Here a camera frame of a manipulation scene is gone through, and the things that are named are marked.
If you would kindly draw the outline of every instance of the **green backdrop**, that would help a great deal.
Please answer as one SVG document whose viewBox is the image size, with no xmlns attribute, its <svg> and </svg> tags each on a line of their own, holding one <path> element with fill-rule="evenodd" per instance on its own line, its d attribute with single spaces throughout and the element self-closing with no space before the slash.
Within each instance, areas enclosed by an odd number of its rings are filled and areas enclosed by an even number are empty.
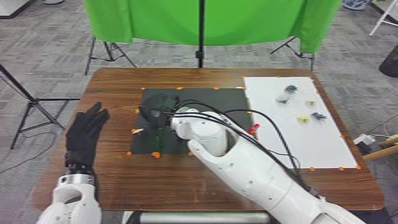
<svg viewBox="0 0 398 224">
<path fill-rule="evenodd" d="M 342 0 L 207 0 L 208 46 L 297 36 L 315 53 Z M 93 33 L 107 42 L 134 38 L 198 45 L 199 0 L 86 0 Z"/>
</svg>

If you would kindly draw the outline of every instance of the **small object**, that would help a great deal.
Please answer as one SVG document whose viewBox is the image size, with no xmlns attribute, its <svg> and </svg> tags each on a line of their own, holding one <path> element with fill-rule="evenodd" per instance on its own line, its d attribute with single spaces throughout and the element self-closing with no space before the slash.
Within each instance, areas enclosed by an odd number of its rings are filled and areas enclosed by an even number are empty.
<svg viewBox="0 0 398 224">
<path fill-rule="evenodd" d="M 249 132 L 247 132 L 249 135 L 254 135 L 256 134 L 258 128 L 260 128 L 260 124 L 254 124 L 253 127 L 251 127 L 251 129 L 249 129 Z"/>
<path fill-rule="evenodd" d="M 132 134 L 135 135 L 135 134 L 141 134 L 141 132 L 144 131 L 144 128 L 141 128 L 141 129 L 132 129 Z"/>
<path fill-rule="evenodd" d="M 157 159 L 160 158 L 160 152 L 153 152 L 151 155 Z"/>
<path fill-rule="evenodd" d="M 315 112 L 315 113 L 311 114 L 311 116 L 313 116 L 313 118 L 315 118 L 318 121 L 322 121 L 322 120 L 327 119 L 327 116 L 326 116 L 324 114 L 320 114 L 318 112 Z"/>
<path fill-rule="evenodd" d="M 285 88 L 285 93 L 281 94 L 281 96 L 278 97 L 278 102 L 279 103 L 288 103 L 292 97 L 294 97 L 294 94 L 297 92 L 297 87 L 294 85 L 290 85 L 286 88 Z"/>
<path fill-rule="evenodd" d="M 315 100 L 308 100 L 308 101 L 306 101 L 306 105 L 308 105 L 310 107 L 313 107 L 315 104 L 317 104 Z"/>
<path fill-rule="evenodd" d="M 308 115 L 301 115 L 297 117 L 297 120 L 299 120 L 301 123 L 308 123 L 310 122 L 310 116 Z"/>
</svg>

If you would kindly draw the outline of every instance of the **tripod leg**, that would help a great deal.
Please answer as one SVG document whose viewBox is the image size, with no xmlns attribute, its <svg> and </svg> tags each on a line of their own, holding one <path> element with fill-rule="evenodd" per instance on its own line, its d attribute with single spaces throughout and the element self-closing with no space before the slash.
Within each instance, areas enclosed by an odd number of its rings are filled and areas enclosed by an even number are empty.
<svg viewBox="0 0 398 224">
<path fill-rule="evenodd" d="M 11 143 L 11 148 L 9 148 L 11 150 L 16 147 L 16 140 L 18 140 L 18 137 L 20 137 L 20 134 L 22 134 L 24 126 L 25 126 L 25 121 L 27 121 L 27 117 L 29 117 L 31 108 L 32 108 L 32 103 L 29 103 L 29 105 L 27 105 L 27 109 L 25 109 L 25 113 L 24 113 L 24 117 L 22 117 L 22 123 L 20 123 L 20 126 L 18 126 L 16 135 L 15 135 L 15 139 L 13 139 L 13 143 Z"/>
<path fill-rule="evenodd" d="M 80 99 L 79 98 L 48 98 L 48 99 L 38 98 L 36 100 L 38 101 L 73 101 Z"/>
<path fill-rule="evenodd" d="M 91 60 L 93 60 L 93 52 L 95 52 L 95 46 L 96 46 L 96 37 L 93 37 L 93 42 L 91 42 L 91 53 L 89 53 L 89 61 L 86 65 L 86 72 L 84 75 L 89 75 L 89 69 L 91 69 Z"/>
<path fill-rule="evenodd" d="M 278 47 L 278 49 L 270 52 L 270 54 L 274 54 L 274 53 L 281 50 L 281 48 L 283 48 L 285 46 L 288 46 L 288 44 L 290 44 L 290 42 L 295 40 L 295 38 L 297 38 L 297 37 L 294 37 L 294 38 L 286 41 L 286 43 Z"/>
<path fill-rule="evenodd" d="M 125 51 L 123 51 L 119 45 L 118 45 L 116 43 L 112 43 L 112 45 L 114 45 L 114 48 L 121 51 L 121 55 L 123 55 L 123 57 L 127 58 L 130 64 L 132 64 L 134 67 L 137 68 L 137 65 L 134 64 L 134 61 L 132 61 L 132 59 L 130 59 L 130 57 L 128 57 L 128 55 L 127 55 L 127 53 L 125 53 Z"/>
<path fill-rule="evenodd" d="M 109 61 L 116 61 L 114 54 L 112 54 L 112 50 L 111 50 L 111 47 L 109 47 L 109 43 L 107 42 L 103 42 L 103 46 L 105 46 L 105 50 L 107 50 L 107 54 L 109 54 Z"/>
<path fill-rule="evenodd" d="M 310 60 L 311 60 L 311 71 L 313 71 L 315 70 L 315 54 Z"/>
<path fill-rule="evenodd" d="M 52 123 L 57 124 L 63 129 L 66 129 L 63 124 L 59 123 L 57 119 L 55 119 L 55 117 L 52 116 L 52 114 L 48 113 L 47 109 L 43 108 L 43 106 L 38 102 L 34 103 L 34 106 L 39 109 L 39 111 L 41 111 L 43 115 L 47 116 L 48 120 L 52 121 Z"/>
</svg>

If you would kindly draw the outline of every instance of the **white board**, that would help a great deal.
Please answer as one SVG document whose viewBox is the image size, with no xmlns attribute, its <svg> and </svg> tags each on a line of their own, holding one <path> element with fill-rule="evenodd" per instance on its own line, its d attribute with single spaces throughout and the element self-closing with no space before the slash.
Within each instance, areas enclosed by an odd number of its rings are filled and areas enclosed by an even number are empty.
<svg viewBox="0 0 398 224">
<path fill-rule="evenodd" d="M 278 102 L 285 89 L 295 85 L 299 90 L 286 104 Z M 317 93 L 310 77 L 247 77 L 246 95 L 251 108 L 262 111 L 272 118 L 288 142 L 294 156 L 301 161 L 302 168 L 356 168 L 358 163 L 350 149 L 342 138 L 334 119 L 326 103 Z M 318 112 L 327 116 L 324 121 L 313 119 L 311 114 Z M 310 122 L 299 122 L 297 117 L 310 116 Z M 279 153 L 286 153 L 276 129 L 267 119 L 254 115 L 254 123 L 260 124 L 258 140 L 263 146 Z M 286 166 L 292 167 L 288 156 L 278 156 Z"/>
</svg>

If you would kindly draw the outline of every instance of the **cable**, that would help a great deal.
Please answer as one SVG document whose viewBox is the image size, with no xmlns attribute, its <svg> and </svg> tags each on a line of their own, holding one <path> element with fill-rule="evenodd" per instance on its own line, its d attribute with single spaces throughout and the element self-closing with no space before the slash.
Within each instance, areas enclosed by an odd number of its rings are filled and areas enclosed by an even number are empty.
<svg viewBox="0 0 398 224">
<path fill-rule="evenodd" d="M 233 123 L 237 124 L 237 126 L 242 128 L 238 122 L 237 122 L 235 119 L 228 116 L 228 114 L 226 114 L 215 107 L 212 107 L 207 103 L 203 103 L 203 102 L 199 102 L 199 101 L 198 101 L 198 102 L 189 102 L 189 103 L 185 103 L 185 104 L 180 106 L 180 108 L 185 107 L 187 105 L 201 105 L 201 106 L 208 107 L 208 108 L 214 110 L 215 113 L 223 114 L 223 115 L 228 117 L 228 119 L 233 121 Z"/>
<path fill-rule="evenodd" d="M 290 170 L 290 168 L 286 167 L 286 165 L 283 164 L 281 160 L 278 159 L 278 157 L 274 156 L 270 150 L 263 147 L 262 143 L 256 141 L 256 139 L 226 123 L 226 121 L 223 121 L 215 116 L 212 116 L 210 114 L 205 113 L 166 113 L 169 114 L 169 116 L 175 116 L 173 118 L 183 118 L 183 117 L 192 117 L 192 118 L 199 118 L 205 119 L 215 123 L 219 123 L 221 125 L 224 125 L 233 131 L 235 133 L 240 135 L 242 138 L 246 138 L 246 140 L 254 144 L 254 146 L 262 149 L 262 151 L 267 153 L 267 155 L 270 156 L 272 160 L 276 161 L 276 163 L 279 164 L 279 166 L 285 169 L 285 172 L 288 173 L 292 179 L 295 180 L 295 182 L 299 183 L 299 185 L 302 186 L 302 188 L 308 190 L 308 185 L 302 181 L 302 178 L 299 176 L 299 174 Z"/>
<path fill-rule="evenodd" d="M 269 120 L 269 122 L 270 122 L 270 124 L 274 126 L 274 129 L 278 131 L 278 135 L 279 135 L 279 138 L 281 138 L 281 141 L 283 141 L 283 146 L 285 146 L 285 149 L 286 149 L 286 153 L 290 155 L 290 162 L 292 162 L 292 165 L 294 165 L 294 168 L 295 168 L 295 172 L 297 172 L 299 178 L 302 179 L 302 177 L 301 177 L 301 170 L 299 170 L 299 167 L 297 167 L 297 164 L 295 164 L 295 160 L 294 160 L 294 154 L 292 154 L 292 151 L 290 151 L 290 146 L 288 146 L 288 143 L 286 143 L 286 140 L 285 140 L 285 137 L 283 137 L 283 132 L 279 130 L 279 127 L 278 127 L 278 124 L 276 124 L 272 118 L 265 115 L 265 113 L 262 113 L 260 111 L 251 110 L 251 109 L 228 110 L 224 113 L 228 114 L 231 112 L 253 112 L 253 113 L 260 114 L 267 118 L 267 120 Z"/>
<path fill-rule="evenodd" d="M 15 166 L 11 166 L 8 169 L 4 169 L 4 170 L 0 171 L 0 174 L 4 174 L 9 170 L 13 170 L 16 167 L 20 167 L 20 166 L 22 166 L 31 160 L 34 160 L 34 159 L 47 153 L 47 151 L 52 149 L 54 144 L 55 144 L 55 140 L 57 140 L 57 133 L 55 133 L 55 132 L 43 132 L 43 133 L 38 134 L 38 135 L 27 136 L 27 138 L 32 138 L 32 137 L 36 137 L 36 136 L 39 136 L 39 135 L 45 135 L 45 134 L 54 134 L 54 140 L 52 140 L 52 144 L 50 144 L 50 146 L 47 147 L 47 149 L 39 152 L 39 154 L 38 154 L 32 158 L 29 158 L 27 160 L 24 160 Z"/>
</svg>

